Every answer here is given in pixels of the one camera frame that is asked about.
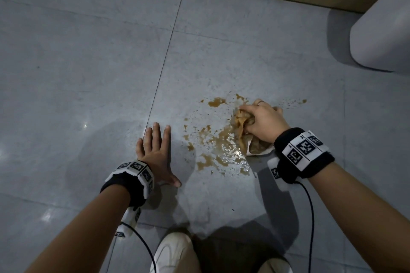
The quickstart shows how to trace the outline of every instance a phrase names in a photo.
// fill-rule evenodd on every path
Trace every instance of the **wristband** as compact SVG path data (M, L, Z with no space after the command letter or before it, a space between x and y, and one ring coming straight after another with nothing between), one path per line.
M297 176L310 178L320 172L335 158L328 152L329 147L311 131L291 128L284 131L274 142L280 158L278 172L283 180L293 183Z
M130 206L142 206L154 187L154 175L146 163L135 160L117 167L105 180L101 192L112 184L120 184L128 190Z

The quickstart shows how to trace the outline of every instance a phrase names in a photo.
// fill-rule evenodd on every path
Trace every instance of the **left hand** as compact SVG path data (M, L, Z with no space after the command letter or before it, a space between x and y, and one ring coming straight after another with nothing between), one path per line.
M138 160L149 165L157 182L164 181L179 188L181 182L172 174L168 161L170 142L171 126L165 127L164 137L161 138L160 125L154 122L153 128L145 131L144 139L136 142L136 155Z

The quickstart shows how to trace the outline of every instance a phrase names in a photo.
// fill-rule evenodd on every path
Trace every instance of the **right hand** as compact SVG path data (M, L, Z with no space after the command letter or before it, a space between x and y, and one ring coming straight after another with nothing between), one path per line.
M276 138L290 126L283 118L283 109L271 107L268 103L257 99L253 105L242 105L239 109L255 116L255 123L247 125L245 132L251 133L263 141L274 143Z

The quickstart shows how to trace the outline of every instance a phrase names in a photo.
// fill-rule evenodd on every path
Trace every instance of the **white sneaker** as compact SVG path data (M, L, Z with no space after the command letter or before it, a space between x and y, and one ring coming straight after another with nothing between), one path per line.
M290 264L280 258L266 260L258 273L293 273Z
M201 271L192 241L182 232L168 234L158 246L154 260L157 273L173 273L176 272L177 267L181 272ZM151 263L150 273L154 273L153 263Z

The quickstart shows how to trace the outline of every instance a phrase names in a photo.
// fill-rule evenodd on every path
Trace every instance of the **gray tile floor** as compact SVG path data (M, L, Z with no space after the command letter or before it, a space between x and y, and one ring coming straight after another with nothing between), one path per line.
M138 229L151 249L184 226L215 261L204 271L249 271L263 255L249 246L262 242L306 272L302 189L281 193L266 158L196 165L218 155L199 130L222 129L236 93L283 106L409 218L410 78L355 66L348 35L359 17L281 0L0 0L0 271L22 272L158 121L173 127L183 187L158 188L146 204ZM215 97L228 104L208 106ZM306 185L312 271L369 272ZM101 271L149 265L136 238L114 240Z

